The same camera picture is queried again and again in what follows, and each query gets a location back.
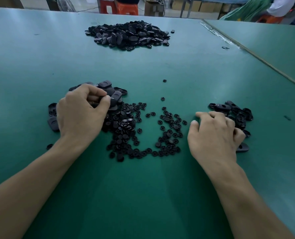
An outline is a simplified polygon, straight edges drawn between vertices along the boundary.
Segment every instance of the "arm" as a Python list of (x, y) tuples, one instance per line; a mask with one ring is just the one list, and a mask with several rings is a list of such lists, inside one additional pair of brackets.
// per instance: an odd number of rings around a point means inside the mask
[(0, 238), (22, 238), (57, 184), (99, 134), (110, 106), (106, 92), (82, 85), (57, 104), (61, 137), (45, 154), (0, 184)]
[(268, 208), (236, 163), (244, 133), (220, 112), (197, 112), (188, 142), (193, 157), (213, 183), (236, 239), (295, 238)]

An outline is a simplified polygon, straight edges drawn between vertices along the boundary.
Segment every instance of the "green table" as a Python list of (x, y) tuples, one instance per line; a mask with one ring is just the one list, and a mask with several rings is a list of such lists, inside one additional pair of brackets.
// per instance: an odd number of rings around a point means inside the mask
[[(238, 163), (295, 233), (295, 85), (236, 46), (222, 49), (226, 43), (198, 20), (139, 19), (175, 29), (170, 46), (124, 52), (84, 34), (133, 16), (0, 9), (0, 183), (59, 138), (47, 124), (48, 104), (72, 86), (109, 79), (128, 90), (125, 102), (146, 102), (146, 112), (157, 113), (139, 125), (141, 149), (153, 147), (161, 133), (163, 106), (188, 122), (211, 102), (252, 109), (250, 151)], [(180, 154), (123, 163), (108, 158), (112, 135), (100, 134), (25, 238), (232, 238), (213, 186), (189, 153), (188, 126), (182, 132)]]
[(295, 80), (295, 26), (208, 22)]

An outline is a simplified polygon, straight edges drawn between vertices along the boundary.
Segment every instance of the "power cord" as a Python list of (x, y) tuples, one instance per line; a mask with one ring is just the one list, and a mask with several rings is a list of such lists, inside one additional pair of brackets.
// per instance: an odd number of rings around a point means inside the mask
[(96, 8), (99, 8), (99, 7), (89, 8), (89, 9), (81, 10), (81, 11), (78, 11), (78, 12), (84, 12), (84, 11), (93, 10), (93, 9), (96, 9)]

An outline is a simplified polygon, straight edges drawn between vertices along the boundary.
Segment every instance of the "orange stool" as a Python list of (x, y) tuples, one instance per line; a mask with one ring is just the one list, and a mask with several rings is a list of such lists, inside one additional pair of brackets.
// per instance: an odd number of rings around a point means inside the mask
[(100, 13), (108, 14), (107, 7), (112, 8), (112, 14), (117, 14), (117, 7), (114, 1), (100, 0)]
[(129, 13), (132, 16), (139, 15), (138, 5), (136, 4), (124, 4), (120, 3), (117, 0), (114, 0), (115, 5), (117, 7), (117, 14), (126, 15)]
[(262, 15), (256, 23), (266, 23), (266, 24), (279, 24), (283, 20), (283, 17), (274, 17), (271, 15)]

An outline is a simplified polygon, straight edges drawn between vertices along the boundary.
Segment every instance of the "hand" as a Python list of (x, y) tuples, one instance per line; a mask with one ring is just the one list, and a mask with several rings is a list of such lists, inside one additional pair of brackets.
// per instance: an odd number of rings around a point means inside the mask
[(192, 121), (187, 137), (189, 149), (200, 165), (206, 160), (236, 162), (236, 150), (245, 138), (235, 122), (221, 112), (197, 112), (201, 125)]
[[(90, 103), (100, 104), (93, 108)], [(110, 96), (93, 85), (82, 84), (70, 91), (57, 104), (57, 121), (60, 135), (78, 141), (85, 147), (98, 136), (110, 107)]]

